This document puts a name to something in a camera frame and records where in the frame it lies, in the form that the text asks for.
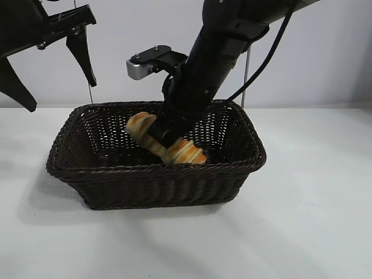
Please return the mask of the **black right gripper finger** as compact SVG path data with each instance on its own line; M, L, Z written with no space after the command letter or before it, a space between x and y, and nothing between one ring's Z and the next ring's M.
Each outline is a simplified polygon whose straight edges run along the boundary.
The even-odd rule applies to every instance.
M169 148L183 136L181 124L178 118L157 117L150 125L149 135L165 148Z

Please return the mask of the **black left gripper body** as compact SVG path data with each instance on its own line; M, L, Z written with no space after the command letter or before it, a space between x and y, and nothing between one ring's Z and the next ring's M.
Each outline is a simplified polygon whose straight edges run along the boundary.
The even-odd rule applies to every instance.
M47 14L41 1L1 1L1 56L48 45L96 24L89 5Z

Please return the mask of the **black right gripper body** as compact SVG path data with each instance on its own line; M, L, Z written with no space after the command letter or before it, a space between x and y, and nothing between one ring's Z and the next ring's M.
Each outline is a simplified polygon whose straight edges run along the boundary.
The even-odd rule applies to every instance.
M221 63L184 62L164 89L164 102L158 117L173 117L182 122L182 135L202 120L223 83Z

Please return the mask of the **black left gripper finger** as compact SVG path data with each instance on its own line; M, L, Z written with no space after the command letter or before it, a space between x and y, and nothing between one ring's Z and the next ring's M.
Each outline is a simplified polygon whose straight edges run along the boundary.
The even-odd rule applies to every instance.
M7 58L1 59L1 92L29 112L36 110L36 100L20 81Z
M67 36L66 46L80 65L89 85L95 87L97 83L90 61L86 27L73 28L72 33Z

